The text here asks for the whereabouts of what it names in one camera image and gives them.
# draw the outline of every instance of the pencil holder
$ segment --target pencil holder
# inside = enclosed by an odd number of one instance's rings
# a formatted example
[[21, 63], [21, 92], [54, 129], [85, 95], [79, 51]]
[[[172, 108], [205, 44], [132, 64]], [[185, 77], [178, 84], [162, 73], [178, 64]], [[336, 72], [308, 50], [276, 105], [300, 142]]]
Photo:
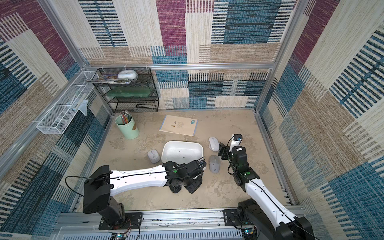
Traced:
[[128, 140], [134, 139], [139, 135], [139, 128], [137, 127], [132, 115], [128, 114], [131, 120], [129, 123], [124, 124], [121, 115], [115, 119], [116, 126], [120, 129], [121, 133]]

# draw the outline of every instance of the white mouse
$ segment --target white mouse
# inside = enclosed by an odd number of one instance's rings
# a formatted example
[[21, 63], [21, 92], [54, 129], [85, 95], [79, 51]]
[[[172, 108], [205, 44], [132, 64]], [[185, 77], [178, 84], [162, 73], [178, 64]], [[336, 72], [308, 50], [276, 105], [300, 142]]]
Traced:
[[217, 138], [210, 137], [208, 140], [209, 140], [209, 149], [211, 149], [214, 152], [219, 151], [220, 144], [218, 143]]

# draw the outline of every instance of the paper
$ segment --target paper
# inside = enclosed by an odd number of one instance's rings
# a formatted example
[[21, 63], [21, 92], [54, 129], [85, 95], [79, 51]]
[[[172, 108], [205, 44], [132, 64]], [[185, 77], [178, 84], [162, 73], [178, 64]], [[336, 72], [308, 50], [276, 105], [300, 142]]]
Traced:
[[194, 136], [197, 119], [166, 115], [159, 131]]

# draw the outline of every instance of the black cable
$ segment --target black cable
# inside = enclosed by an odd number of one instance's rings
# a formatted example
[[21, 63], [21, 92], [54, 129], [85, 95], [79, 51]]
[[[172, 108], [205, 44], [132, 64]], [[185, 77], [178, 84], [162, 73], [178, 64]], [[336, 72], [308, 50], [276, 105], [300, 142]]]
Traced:
[[[200, 161], [201, 159], [204, 159], [205, 160], [205, 157], [201, 157], [199, 158], [197, 161]], [[121, 176], [121, 177], [112, 177], [112, 178], [90, 178], [90, 177], [80, 177], [80, 176], [67, 176], [64, 181], [65, 181], [65, 184], [67, 185], [67, 187], [74, 191], [75, 193], [79, 194], [80, 196], [84, 197], [83, 194], [80, 194], [78, 192], [76, 192], [75, 190], [73, 190], [72, 188], [69, 187], [68, 183], [67, 183], [67, 178], [69, 177], [77, 177], [77, 178], [81, 178], [81, 179], [89, 179], [89, 180], [111, 180], [111, 179], [118, 179], [118, 178], [125, 178], [125, 177], [131, 177], [131, 176], [139, 176], [139, 175], [148, 175], [148, 174], [155, 174], [155, 173], [163, 173], [163, 172], [173, 172], [175, 170], [180, 170], [180, 169], [183, 169], [187, 166], [184, 166], [184, 167], [181, 167], [181, 168], [177, 168], [177, 169], [173, 169], [173, 170], [169, 170], [169, 171], [162, 171], [162, 172], [147, 172], [147, 173], [139, 173], [139, 174], [131, 174], [131, 175], [126, 175], [126, 176]]]
[[232, 222], [231, 217], [229, 217], [228, 220], [231, 222], [231, 224], [232, 224], [237, 230], [241, 230], [241, 229], [243, 228], [243, 225], [241, 225], [241, 223], [240, 223], [240, 228], [236, 227], [236, 226], [234, 225], [234, 223]]
[[[229, 164], [232, 166], [232, 169], [235, 169], [240, 175], [242, 175], [232, 164], [230, 158], [228, 157], [228, 161], [229, 161]], [[295, 224], [298, 228], [300, 228], [301, 230], [303, 230], [304, 232], [308, 233], [309, 235], [313, 236], [314, 238], [316, 238], [317, 240], [321, 240], [320, 238], [316, 237], [315, 235], [311, 234], [310, 232], [308, 232], [307, 230], [303, 229], [302, 227], [300, 227], [299, 225], [297, 225], [294, 221], [292, 221], [286, 214], [285, 212], [283, 212], [279, 207], [278, 205], [276, 205], [276, 203], [269, 197], [269, 195], [264, 191], [264, 189], [259, 186], [258, 184], [256, 184], [254, 181], [252, 181], [251, 179], [247, 178], [246, 176], [242, 175], [244, 178], [248, 179], [250, 182], [252, 182], [253, 184], [255, 184], [256, 186], [258, 186], [261, 190], [263, 190], [263, 192], [265, 193], [265, 195], [271, 200], [271, 202], [277, 207], [277, 209], [279, 211], [281, 211], [285, 217], [288, 218], [289, 221], [293, 222], [293, 224]]]
[[136, 225], [137, 228], [139, 229], [139, 234], [137, 235], [137, 238], [135, 239], [135, 240], [138, 240], [138, 239], [139, 239], [139, 236], [140, 236], [140, 228], [139, 228], [139, 226], [138, 226], [136, 223], [132, 223], [132, 224]]
[[260, 231], [260, 229], [259, 229], [258, 232], [257, 232], [256, 240], [260, 237], [260, 233], [261, 233], [261, 231]]
[[77, 194], [79, 194], [80, 196], [84, 197], [83, 194], [80, 194], [80, 193], [76, 192], [75, 190], [73, 190], [72, 188], [69, 187], [69, 185], [68, 185], [68, 183], [67, 183], [67, 178], [69, 178], [69, 177], [70, 177], [70, 176], [67, 176], [67, 177], [64, 179], [65, 185], [67, 185], [67, 187], [68, 187], [69, 189], [71, 189], [72, 191], [74, 191], [75, 193], [77, 193]]
[[227, 168], [227, 172], [229, 173], [229, 175], [233, 175], [232, 173], [229, 172], [229, 168], [231, 167], [231, 164], [228, 166]]

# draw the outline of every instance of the patterned wall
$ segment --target patterned wall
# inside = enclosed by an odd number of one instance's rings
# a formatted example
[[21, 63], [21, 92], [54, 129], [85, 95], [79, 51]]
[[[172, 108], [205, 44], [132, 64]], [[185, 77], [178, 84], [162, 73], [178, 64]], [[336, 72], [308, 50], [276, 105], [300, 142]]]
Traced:
[[310, 0], [260, 110], [321, 239], [384, 235], [384, 2]]
[[[79, 70], [36, 0], [0, 0], [0, 154]], [[88, 115], [63, 135], [38, 134], [0, 181], [0, 238], [48, 238], [74, 193], [67, 175], [85, 175], [109, 120], [93, 91]], [[77, 179], [70, 186], [78, 189]]]
[[[296, 3], [51, 1], [91, 65], [274, 62]], [[159, 108], [253, 107], [268, 71], [156, 71]]]
[[[1, 180], [1, 239], [48, 239], [60, 213], [70, 210], [75, 193], [64, 178], [85, 176], [110, 118], [95, 91], [87, 116], [78, 112], [63, 135], [39, 133]], [[68, 184], [77, 190], [81, 181]]]
[[78, 70], [36, 0], [0, 0], [0, 154]]

